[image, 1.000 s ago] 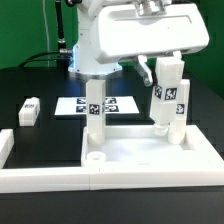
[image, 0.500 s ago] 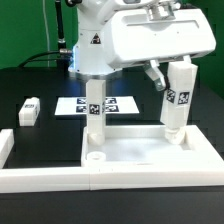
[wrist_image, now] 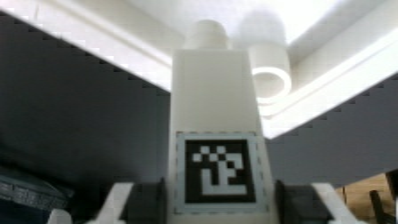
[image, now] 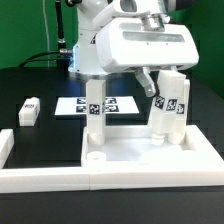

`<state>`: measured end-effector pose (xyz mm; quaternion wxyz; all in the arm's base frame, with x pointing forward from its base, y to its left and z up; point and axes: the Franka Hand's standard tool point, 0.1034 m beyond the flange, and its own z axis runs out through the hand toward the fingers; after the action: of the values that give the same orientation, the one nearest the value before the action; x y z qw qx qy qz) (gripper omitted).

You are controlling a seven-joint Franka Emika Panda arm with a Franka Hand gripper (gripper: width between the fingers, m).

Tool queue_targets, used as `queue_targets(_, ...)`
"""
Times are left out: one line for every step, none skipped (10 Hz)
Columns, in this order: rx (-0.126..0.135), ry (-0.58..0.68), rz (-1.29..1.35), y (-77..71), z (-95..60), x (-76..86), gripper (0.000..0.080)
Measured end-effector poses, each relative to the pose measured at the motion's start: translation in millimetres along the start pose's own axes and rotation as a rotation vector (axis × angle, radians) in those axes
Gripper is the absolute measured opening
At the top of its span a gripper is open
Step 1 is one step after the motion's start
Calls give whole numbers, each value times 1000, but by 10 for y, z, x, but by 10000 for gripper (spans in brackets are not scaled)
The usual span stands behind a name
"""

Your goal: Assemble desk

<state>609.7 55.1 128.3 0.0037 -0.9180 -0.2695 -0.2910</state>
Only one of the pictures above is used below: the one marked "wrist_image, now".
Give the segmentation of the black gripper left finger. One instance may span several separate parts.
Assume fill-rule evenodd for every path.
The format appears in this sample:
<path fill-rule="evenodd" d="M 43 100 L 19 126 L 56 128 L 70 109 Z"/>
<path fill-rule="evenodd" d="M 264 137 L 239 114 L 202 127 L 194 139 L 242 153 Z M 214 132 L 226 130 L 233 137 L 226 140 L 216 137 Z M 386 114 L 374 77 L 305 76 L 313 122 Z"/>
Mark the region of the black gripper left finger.
<path fill-rule="evenodd" d="M 166 224 L 166 181 L 116 183 L 86 224 Z"/>

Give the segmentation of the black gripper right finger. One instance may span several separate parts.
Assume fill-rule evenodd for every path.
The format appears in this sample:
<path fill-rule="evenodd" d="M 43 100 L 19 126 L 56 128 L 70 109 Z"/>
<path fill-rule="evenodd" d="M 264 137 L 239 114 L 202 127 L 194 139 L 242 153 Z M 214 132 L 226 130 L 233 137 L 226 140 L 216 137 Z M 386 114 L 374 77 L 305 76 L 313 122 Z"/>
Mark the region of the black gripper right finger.
<path fill-rule="evenodd" d="M 287 185 L 276 181 L 281 224 L 369 224 L 356 218 L 329 183 Z"/>

